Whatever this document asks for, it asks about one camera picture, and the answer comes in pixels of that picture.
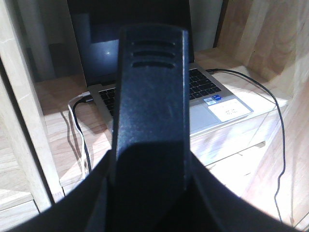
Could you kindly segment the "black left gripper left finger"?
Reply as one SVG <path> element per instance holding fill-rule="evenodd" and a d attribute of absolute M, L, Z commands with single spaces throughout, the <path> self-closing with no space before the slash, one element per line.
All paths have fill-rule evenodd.
<path fill-rule="evenodd" d="M 106 232 L 112 151 L 64 199 L 10 232 Z"/>

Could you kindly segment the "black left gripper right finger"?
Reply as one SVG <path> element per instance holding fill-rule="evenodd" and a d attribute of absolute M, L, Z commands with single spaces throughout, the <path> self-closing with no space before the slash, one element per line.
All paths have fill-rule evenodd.
<path fill-rule="evenodd" d="M 202 221 L 217 232 L 296 232 L 297 229 L 264 214 L 224 186 L 191 152 L 193 193 Z"/>

